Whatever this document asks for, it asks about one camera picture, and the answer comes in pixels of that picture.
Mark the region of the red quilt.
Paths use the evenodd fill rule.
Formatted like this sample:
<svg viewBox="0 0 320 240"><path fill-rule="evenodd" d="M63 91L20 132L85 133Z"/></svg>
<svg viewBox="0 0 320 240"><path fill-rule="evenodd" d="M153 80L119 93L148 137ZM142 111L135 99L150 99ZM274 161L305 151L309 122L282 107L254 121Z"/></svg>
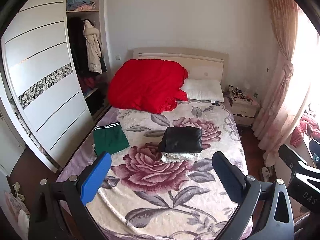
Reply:
<svg viewBox="0 0 320 240"><path fill-rule="evenodd" d="M108 86L112 107L153 114L172 111L178 101L187 101L181 87L187 70L175 61L130 59L118 69Z"/></svg>

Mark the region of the white bedside table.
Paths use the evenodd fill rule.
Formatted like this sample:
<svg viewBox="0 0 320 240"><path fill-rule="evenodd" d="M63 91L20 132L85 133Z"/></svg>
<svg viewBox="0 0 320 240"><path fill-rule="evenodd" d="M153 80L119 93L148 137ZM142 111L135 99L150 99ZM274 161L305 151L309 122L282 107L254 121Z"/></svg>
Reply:
<svg viewBox="0 0 320 240"><path fill-rule="evenodd" d="M259 103L246 95L242 90L228 86L231 93L231 112L237 125L252 126L255 116L260 108Z"/></svg>

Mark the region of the black leather jacket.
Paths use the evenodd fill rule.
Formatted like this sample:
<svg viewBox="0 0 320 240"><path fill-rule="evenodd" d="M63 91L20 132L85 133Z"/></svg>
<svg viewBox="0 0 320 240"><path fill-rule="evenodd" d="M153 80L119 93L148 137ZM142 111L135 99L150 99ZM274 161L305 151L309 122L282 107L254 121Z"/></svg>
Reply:
<svg viewBox="0 0 320 240"><path fill-rule="evenodd" d="M158 148L164 153L200 153L202 151L202 131L199 128L168 127Z"/></svg>

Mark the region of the green folded garment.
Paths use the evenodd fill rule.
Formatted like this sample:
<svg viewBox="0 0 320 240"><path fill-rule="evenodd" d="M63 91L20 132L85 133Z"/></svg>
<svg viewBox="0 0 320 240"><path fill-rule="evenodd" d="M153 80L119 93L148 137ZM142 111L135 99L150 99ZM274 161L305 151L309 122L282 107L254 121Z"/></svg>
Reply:
<svg viewBox="0 0 320 240"><path fill-rule="evenodd" d="M119 122L96 126L93 129L93 139L97 156L103 153L115 154L130 146Z"/></svg>

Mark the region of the white pillow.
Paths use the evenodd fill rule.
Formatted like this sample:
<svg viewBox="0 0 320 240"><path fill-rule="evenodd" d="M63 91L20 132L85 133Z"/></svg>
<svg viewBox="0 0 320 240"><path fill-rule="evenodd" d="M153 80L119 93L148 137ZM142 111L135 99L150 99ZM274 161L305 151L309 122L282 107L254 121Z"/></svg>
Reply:
<svg viewBox="0 0 320 240"><path fill-rule="evenodd" d="M185 79L181 90L186 92L187 98L201 101L224 102L221 84L211 79Z"/></svg>

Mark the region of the pink clothes by window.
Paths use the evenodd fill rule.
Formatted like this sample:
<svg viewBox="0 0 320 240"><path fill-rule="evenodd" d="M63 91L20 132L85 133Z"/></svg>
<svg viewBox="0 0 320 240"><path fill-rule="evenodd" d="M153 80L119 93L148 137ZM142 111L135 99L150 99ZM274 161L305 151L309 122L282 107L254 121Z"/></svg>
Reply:
<svg viewBox="0 0 320 240"><path fill-rule="evenodd" d="M313 116L306 113L302 115L299 123L293 130L290 139L290 145L294 146L295 148L298 148L304 139L304 135L307 135L312 139L319 139L318 122Z"/></svg>

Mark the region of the blue pink folded clothes pile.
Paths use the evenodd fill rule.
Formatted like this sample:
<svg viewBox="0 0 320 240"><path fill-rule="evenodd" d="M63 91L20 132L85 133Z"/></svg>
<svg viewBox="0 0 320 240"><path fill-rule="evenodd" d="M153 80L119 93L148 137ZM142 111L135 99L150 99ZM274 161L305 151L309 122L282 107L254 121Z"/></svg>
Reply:
<svg viewBox="0 0 320 240"><path fill-rule="evenodd" d="M93 0L67 0L67 11L94 10L96 7Z"/></svg>

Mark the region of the dark hanging clothes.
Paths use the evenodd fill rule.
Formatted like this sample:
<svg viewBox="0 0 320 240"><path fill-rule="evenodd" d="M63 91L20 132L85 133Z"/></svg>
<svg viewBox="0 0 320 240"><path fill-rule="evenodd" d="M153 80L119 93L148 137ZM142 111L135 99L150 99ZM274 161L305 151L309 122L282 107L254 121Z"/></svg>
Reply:
<svg viewBox="0 0 320 240"><path fill-rule="evenodd" d="M80 75L84 75L88 68L86 39L83 35L84 22L79 17L72 17L67 20L67 24L73 62L76 71Z"/></svg>

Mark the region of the cream fleece folded garment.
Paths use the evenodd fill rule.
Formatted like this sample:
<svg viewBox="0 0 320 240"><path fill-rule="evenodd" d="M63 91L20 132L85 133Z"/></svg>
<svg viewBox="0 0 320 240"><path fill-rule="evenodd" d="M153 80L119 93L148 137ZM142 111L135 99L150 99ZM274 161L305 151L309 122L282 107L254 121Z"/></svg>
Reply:
<svg viewBox="0 0 320 240"><path fill-rule="evenodd" d="M200 153L164 153L162 152L161 161L165 163L179 163L183 161L195 161L199 159Z"/></svg>

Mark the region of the pink tied curtain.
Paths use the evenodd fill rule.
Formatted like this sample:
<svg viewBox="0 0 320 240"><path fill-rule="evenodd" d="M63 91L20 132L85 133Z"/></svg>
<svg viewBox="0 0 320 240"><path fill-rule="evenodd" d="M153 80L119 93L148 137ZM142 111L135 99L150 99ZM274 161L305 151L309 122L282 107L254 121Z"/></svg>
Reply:
<svg viewBox="0 0 320 240"><path fill-rule="evenodd" d="M298 5L294 0L267 0L279 53L262 107L253 124L266 167L276 164L279 148L293 131L301 109L290 114L284 102L294 74L292 57L298 31Z"/></svg>

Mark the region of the cream wooden headboard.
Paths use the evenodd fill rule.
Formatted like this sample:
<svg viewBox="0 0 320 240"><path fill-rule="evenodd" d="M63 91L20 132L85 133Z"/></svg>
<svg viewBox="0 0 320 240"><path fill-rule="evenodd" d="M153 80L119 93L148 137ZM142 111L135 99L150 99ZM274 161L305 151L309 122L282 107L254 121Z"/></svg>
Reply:
<svg viewBox="0 0 320 240"><path fill-rule="evenodd" d="M225 53L178 47L144 47L133 50L134 59L161 59L182 65L191 79L218 80L222 89L227 83L229 55Z"/></svg>

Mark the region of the beige hanging coat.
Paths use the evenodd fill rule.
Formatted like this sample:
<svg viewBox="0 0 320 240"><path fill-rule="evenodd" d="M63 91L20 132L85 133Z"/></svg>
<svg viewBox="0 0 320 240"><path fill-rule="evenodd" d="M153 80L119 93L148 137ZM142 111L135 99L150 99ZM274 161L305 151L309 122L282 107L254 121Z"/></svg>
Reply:
<svg viewBox="0 0 320 240"><path fill-rule="evenodd" d="M102 74L100 57L101 49L99 44L100 32L97 28L93 27L88 20L84 20L84 31L83 35L86 39L87 49L87 62L90 72Z"/></svg>

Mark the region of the white sliding-door wardrobe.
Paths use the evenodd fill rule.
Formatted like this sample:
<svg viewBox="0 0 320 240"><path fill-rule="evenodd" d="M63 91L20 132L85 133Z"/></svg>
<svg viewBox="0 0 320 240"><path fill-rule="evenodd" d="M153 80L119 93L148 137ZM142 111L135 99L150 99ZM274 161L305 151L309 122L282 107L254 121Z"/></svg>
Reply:
<svg viewBox="0 0 320 240"><path fill-rule="evenodd" d="M67 11L66 1L16 0L1 38L2 98L23 140L53 172L65 167L109 107L105 0L80 11ZM72 17L99 30L102 74L76 71L67 24Z"/></svg>

